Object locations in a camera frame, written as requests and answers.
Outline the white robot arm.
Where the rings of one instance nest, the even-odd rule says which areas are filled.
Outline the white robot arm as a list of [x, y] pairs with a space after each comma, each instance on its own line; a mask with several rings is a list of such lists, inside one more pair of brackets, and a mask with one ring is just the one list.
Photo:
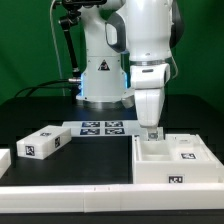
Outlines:
[[108, 0], [83, 6], [87, 66], [81, 102], [136, 108], [149, 140], [158, 137], [164, 88], [175, 64], [171, 49], [183, 32], [177, 0]]

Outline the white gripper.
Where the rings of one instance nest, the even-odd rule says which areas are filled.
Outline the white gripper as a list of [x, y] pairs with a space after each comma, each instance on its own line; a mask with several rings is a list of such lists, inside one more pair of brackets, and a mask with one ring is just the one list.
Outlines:
[[134, 93], [137, 119], [141, 127], [148, 128], [148, 140], [158, 139], [159, 124], [165, 94], [164, 89], [136, 90]]

